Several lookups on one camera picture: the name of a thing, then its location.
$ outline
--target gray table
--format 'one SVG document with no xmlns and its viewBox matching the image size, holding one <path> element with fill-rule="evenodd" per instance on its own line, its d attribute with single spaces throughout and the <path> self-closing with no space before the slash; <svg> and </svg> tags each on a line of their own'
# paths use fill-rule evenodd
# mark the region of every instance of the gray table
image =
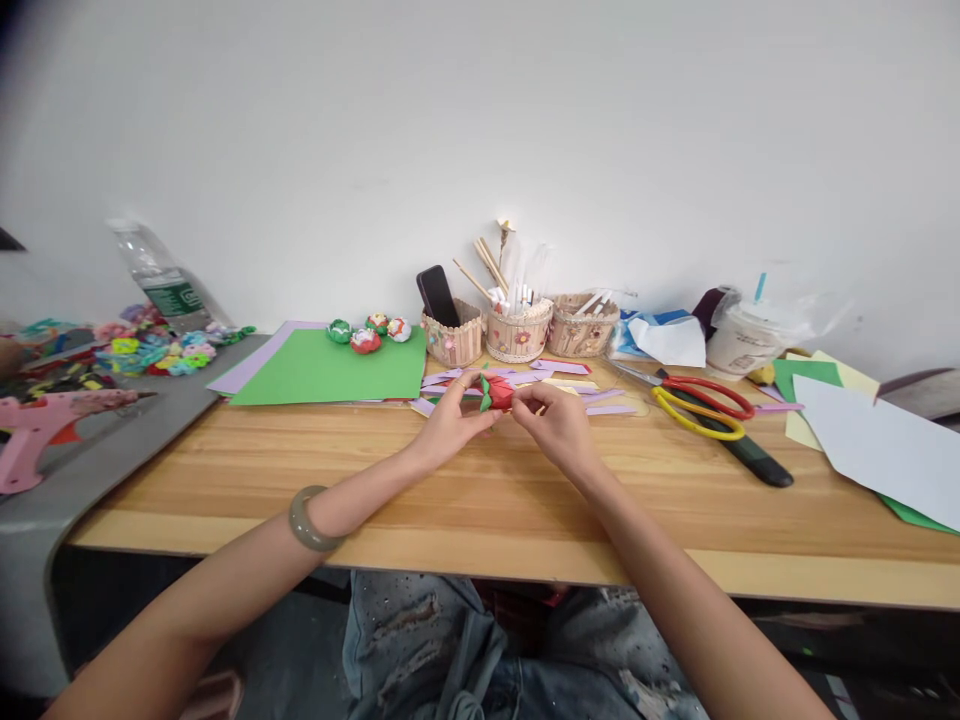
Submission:
<svg viewBox="0 0 960 720">
<path fill-rule="evenodd" d="M 53 558 L 73 525 L 110 490 L 183 432 L 219 395 L 204 386 L 266 342 L 252 336 L 220 351 L 186 377 L 130 379 L 124 387 L 156 397 L 77 425 L 82 443 L 49 448 L 45 480 L 0 503 L 0 684 L 33 697 L 70 682 L 50 586 Z"/>
</svg>

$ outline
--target plastic water bottle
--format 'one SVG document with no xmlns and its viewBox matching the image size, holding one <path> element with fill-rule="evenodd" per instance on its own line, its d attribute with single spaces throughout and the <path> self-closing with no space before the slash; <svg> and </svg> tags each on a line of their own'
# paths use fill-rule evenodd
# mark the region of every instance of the plastic water bottle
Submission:
<svg viewBox="0 0 960 720">
<path fill-rule="evenodd" d="M 132 220 L 107 220 L 137 285 L 177 335 L 203 330 L 211 322 L 203 298 L 152 233 Z"/>
</svg>

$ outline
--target popsicle stick pen holder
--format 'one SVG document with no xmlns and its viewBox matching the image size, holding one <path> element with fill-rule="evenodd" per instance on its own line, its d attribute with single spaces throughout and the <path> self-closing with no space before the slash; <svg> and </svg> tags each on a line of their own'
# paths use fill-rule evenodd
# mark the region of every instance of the popsicle stick pen holder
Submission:
<svg viewBox="0 0 960 720">
<path fill-rule="evenodd" d="M 426 313 L 420 324 L 427 333 L 427 352 L 447 367 L 467 367 L 483 354 L 483 313 L 454 298 L 460 327 L 441 325 Z"/>
<path fill-rule="evenodd" d="M 487 352 L 501 362 L 526 363 L 536 360 L 547 341 L 553 315 L 553 301 L 539 300 L 523 315 L 487 316 Z"/>
<path fill-rule="evenodd" d="M 603 353 L 620 319 L 620 308 L 608 300 L 597 315 L 593 308 L 577 315 L 590 297 L 590 293 L 557 296 L 547 340 L 550 352 L 561 357 L 596 357 Z"/>
</svg>

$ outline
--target smartphone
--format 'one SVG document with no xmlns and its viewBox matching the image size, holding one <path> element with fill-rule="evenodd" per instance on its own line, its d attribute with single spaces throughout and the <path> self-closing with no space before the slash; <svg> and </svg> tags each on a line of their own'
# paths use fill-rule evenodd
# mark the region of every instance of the smartphone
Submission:
<svg viewBox="0 0 960 720">
<path fill-rule="evenodd" d="M 442 267 L 434 265 L 417 275 L 417 287 L 420 288 L 427 315 L 441 325 L 460 327 L 460 315 L 453 304 L 453 295 L 450 294 L 447 275 Z"/>
</svg>

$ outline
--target hand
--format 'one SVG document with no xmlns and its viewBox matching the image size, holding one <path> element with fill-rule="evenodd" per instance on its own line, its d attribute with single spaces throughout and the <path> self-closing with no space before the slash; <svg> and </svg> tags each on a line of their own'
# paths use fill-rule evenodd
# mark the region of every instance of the hand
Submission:
<svg viewBox="0 0 960 720">
<path fill-rule="evenodd" d="M 466 445 L 472 437 L 490 428 L 503 417 L 500 410 L 488 410 L 484 413 L 464 416 L 460 410 L 463 393 L 474 385 L 480 385 L 481 373 L 487 377 L 496 377 L 495 372 L 467 370 L 456 378 L 437 407 L 427 418 L 420 434 L 410 443 L 418 461 L 426 463 L 427 471 L 432 472 L 450 460 Z"/>
<path fill-rule="evenodd" d="M 547 383 L 527 385 L 513 394 L 513 419 L 567 477 L 603 466 L 590 435 L 587 411 L 575 395 Z"/>
</svg>

